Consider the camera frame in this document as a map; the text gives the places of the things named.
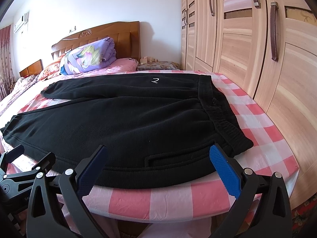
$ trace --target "black sweatpants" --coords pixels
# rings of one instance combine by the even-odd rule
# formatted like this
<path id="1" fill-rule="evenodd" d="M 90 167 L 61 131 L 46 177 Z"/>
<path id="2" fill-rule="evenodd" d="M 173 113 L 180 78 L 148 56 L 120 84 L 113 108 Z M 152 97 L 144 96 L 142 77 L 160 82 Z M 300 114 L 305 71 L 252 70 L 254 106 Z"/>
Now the black sweatpants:
<path id="1" fill-rule="evenodd" d="M 119 74 L 51 84 L 42 95 L 71 99 L 13 116 L 1 129 L 6 142 L 22 144 L 40 160 L 53 152 L 63 172 L 99 145 L 108 148 L 97 185 L 156 188 L 215 171 L 210 146 L 234 157 L 253 143 L 239 128 L 229 103 L 210 76 Z"/>

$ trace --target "pink curtain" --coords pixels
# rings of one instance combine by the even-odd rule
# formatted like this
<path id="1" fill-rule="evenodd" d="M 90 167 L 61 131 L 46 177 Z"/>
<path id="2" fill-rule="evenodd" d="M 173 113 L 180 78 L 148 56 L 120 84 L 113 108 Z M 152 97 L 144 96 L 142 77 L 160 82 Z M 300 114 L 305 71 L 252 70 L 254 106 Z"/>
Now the pink curtain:
<path id="1" fill-rule="evenodd" d="M 0 101 L 9 94 L 14 81 L 10 54 L 11 26 L 0 29 Z"/>

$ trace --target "air conditioner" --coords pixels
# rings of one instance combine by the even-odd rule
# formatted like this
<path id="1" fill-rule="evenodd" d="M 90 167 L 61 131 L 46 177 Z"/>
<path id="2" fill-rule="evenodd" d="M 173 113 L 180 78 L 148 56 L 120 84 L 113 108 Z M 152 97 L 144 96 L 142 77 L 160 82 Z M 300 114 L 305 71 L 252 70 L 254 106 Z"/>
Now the air conditioner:
<path id="1" fill-rule="evenodd" d="M 29 20 L 29 13 L 25 13 L 16 23 L 16 25 L 14 25 L 14 29 L 13 32 L 17 33 L 19 31 L 19 29 L 25 24 L 27 23 Z"/>

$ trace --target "wooden wardrobe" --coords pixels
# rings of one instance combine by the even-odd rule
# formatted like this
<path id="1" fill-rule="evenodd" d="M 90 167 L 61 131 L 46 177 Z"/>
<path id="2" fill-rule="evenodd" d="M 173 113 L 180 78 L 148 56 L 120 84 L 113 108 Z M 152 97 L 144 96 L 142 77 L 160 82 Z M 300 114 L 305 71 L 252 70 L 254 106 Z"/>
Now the wooden wardrobe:
<path id="1" fill-rule="evenodd" d="M 300 205 L 317 192 L 317 19 L 305 0 L 183 0 L 182 9 L 183 68 L 224 74 L 267 113 L 300 165 L 290 198 Z"/>

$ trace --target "pink and white plaid sheet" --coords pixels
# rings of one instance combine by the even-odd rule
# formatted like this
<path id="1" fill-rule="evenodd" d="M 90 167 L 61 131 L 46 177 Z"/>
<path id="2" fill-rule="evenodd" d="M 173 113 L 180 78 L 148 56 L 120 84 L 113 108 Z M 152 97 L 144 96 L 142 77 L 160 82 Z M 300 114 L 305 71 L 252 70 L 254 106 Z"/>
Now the pink and white plaid sheet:
<path id="1" fill-rule="evenodd" d="M 192 73 L 211 75 L 214 85 L 222 91 L 235 113 L 244 134 L 254 147 L 235 158 L 243 168 L 271 176 L 282 173 L 289 195 L 299 172 L 299 165 L 285 139 L 264 111 L 242 89 L 222 74 L 188 71 L 143 71 L 142 73 Z M 125 72 L 116 74 L 134 74 Z M 20 112 L 44 108 L 65 102 L 37 95 Z M 10 149 L 3 141 L 4 147 Z M 35 162 L 22 156 L 13 162 L 9 172 L 30 170 Z M 259 203 L 255 197 L 246 218 L 251 222 Z M 96 214 L 135 222 L 183 222 L 227 212 L 235 201 L 217 173 L 192 182 L 157 189 L 129 190 L 94 186 L 83 198 L 88 209 Z"/>

